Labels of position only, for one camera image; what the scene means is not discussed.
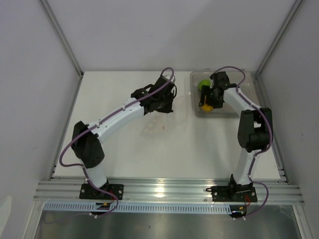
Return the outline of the orange fruit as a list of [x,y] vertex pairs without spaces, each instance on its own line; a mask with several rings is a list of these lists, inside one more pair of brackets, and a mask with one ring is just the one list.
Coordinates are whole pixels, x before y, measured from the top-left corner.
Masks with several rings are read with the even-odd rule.
[[214,109],[214,107],[212,107],[210,105],[202,105],[201,109],[202,109],[203,112],[208,113],[208,112],[211,112]]

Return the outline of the clear zip top bag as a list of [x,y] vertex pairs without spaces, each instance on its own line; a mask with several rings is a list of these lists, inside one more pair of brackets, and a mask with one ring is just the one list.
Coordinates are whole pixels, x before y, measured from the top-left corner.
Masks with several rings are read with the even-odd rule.
[[189,94],[177,96],[173,101],[172,113],[151,113],[152,117],[142,129],[143,136],[155,136],[174,131],[187,121]]

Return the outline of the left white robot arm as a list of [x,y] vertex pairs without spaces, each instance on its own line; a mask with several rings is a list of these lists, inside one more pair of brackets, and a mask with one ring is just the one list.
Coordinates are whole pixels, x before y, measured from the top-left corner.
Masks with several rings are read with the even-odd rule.
[[108,179],[101,165],[105,157],[102,145],[117,130],[148,113],[172,113],[176,94],[174,81],[161,75],[155,84],[135,90],[121,107],[104,119],[89,124],[82,121],[75,124],[71,148],[83,163],[86,177],[93,184],[90,192],[95,198],[103,199],[108,194]]

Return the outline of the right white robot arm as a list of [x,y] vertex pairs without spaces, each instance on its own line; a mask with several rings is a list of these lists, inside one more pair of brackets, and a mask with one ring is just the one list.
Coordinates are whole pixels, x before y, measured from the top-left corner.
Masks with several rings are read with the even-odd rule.
[[228,197],[239,201],[246,194],[243,185],[253,183],[251,175],[256,156],[266,152],[273,142],[272,111],[248,99],[239,84],[230,83],[226,72],[210,76],[210,85],[200,88],[199,107],[204,112],[223,108],[228,104],[240,117],[237,139],[242,148],[235,172],[231,175],[234,185],[228,187]]

